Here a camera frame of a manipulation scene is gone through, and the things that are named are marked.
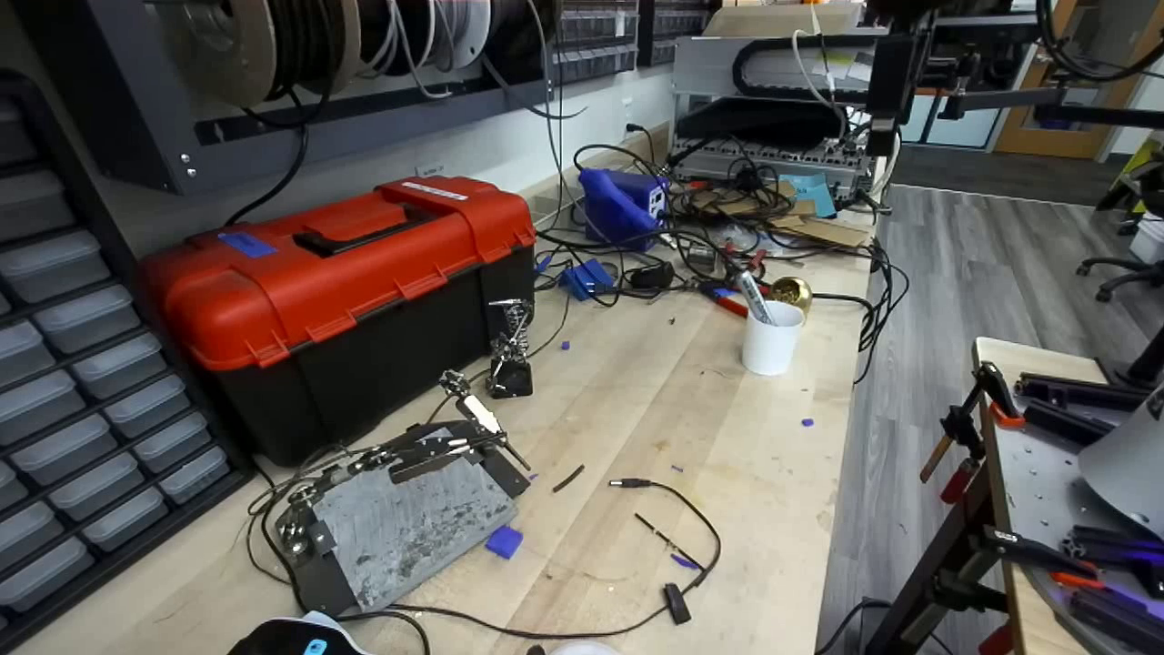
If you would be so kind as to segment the grey metal plate device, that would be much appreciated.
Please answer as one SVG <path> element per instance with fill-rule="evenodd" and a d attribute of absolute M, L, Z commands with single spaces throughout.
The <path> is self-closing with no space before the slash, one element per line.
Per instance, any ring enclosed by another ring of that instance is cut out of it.
<path fill-rule="evenodd" d="M 294 486 L 277 553 L 306 611 L 381 611 L 512 519 L 527 483 L 502 433 L 411 426 Z"/>

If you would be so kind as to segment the side table with clamps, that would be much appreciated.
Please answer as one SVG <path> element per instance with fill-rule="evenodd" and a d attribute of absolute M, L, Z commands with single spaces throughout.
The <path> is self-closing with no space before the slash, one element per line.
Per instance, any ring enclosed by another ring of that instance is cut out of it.
<path fill-rule="evenodd" d="M 978 338 L 976 364 L 998 378 L 950 406 L 924 466 L 965 446 L 950 514 L 867 655 L 916 655 L 950 611 L 1003 614 L 986 655 L 1164 655 L 1159 392 L 1001 338 Z"/>

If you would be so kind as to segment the gold dome bell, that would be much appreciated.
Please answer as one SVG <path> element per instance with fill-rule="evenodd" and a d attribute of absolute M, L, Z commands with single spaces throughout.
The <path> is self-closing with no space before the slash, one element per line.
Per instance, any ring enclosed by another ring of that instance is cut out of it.
<path fill-rule="evenodd" d="M 796 308 L 810 308 L 810 287 L 801 277 L 778 277 L 769 284 L 769 298 L 796 304 Z"/>

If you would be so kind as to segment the red black toolbox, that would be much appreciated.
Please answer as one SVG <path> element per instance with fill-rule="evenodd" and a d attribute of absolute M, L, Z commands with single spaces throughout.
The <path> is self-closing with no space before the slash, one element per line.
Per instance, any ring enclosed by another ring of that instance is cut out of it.
<path fill-rule="evenodd" d="M 146 261 L 170 338 L 239 423 L 245 452 L 300 466 L 472 364 L 490 304 L 533 298 L 523 196 L 400 177 L 272 222 L 188 236 Z"/>

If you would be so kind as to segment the small black clamp stand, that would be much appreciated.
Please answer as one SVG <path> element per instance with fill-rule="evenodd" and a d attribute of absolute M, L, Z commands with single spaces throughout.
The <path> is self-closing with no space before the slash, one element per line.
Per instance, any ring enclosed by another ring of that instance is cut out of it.
<path fill-rule="evenodd" d="M 533 302 L 494 298 L 488 304 L 488 315 L 490 315 L 488 388 L 494 395 L 527 395 L 533 392 L 533 360 L 527 360 Z"/>

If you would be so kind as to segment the blue soldering station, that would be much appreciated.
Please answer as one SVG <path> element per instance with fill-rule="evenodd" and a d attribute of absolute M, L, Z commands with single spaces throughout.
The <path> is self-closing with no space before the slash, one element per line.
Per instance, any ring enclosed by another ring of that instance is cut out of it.
<path fill-rule="evenodd" d="M 665 181 L 613 167 L 582 167 L 588 232 L 615 249 L 643 250 L 661 230 Z"/>

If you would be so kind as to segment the red handled pliers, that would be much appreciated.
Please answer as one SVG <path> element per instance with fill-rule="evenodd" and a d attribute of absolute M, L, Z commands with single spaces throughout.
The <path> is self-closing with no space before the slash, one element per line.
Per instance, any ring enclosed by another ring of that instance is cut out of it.
<path fill-rule="evenodd" d="M 727 287 L 702 279 L 699 290 L 730 315 L 751 315 L 751 304 L 739 302 Z"/>

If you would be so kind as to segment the white mug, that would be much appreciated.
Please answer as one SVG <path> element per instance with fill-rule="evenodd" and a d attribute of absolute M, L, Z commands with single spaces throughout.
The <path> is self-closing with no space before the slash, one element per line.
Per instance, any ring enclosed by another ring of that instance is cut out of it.
<path fill-rule="evenodd" d="M 787 375 L 792 367 L 805 313 L 787 302 L 769 302 L 745 320 L 742 364 L 754 375 Z"/>

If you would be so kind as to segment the blue connector box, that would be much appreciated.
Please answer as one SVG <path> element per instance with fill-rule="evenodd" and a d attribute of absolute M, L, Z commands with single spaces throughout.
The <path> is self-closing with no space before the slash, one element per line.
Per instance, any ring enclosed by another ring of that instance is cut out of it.
<path fill-rule="evenodd" d="M 560 273 L 560 284 L 574 298 L 596 298 L 596 295 L 607 295 L 615 287 L 615 277 L 602 261 L 574 261 L 574 267 L 567 267 Z"/>

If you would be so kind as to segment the grey drawer organizer cabinet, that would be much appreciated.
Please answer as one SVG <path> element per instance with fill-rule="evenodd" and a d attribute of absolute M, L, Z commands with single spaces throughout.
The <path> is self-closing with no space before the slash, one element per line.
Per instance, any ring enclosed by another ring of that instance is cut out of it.
<path fill-rule="evenodd" d="M 0 646 L 219 500 L 245 466 L 40 86 L 0 73 Z"/>

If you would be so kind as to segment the grey marker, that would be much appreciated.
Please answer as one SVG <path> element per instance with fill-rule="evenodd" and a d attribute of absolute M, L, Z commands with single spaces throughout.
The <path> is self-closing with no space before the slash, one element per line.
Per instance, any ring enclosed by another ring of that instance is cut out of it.
<path fill-rule="evenodd" d="M 759 284 L 754 279 L 754 273 L 745 273 L 745 269 L 739 273 L 739 290 L 742 290 L 751 313 L 754 313 L 759 324 L 770 324 L 769 304 L 765 304 L 765 290 L 759 290 Z"/>

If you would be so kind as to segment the blue plastic block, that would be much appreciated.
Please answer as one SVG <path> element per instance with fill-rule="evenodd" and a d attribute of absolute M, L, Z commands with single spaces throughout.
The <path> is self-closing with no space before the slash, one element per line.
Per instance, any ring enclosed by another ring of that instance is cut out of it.
<path fill-rule="evenodd" d="M 522 534 L 517 529 L 511 529 L 511 523 L 502 523 L 502 529 L 494 529 L 494 531 L 488 534 L 488 548 L 490 548 L 494 558 L 502 558 L 502 559 L 512 559 L 522 545 L 523 545 L 523 534 Z"/>

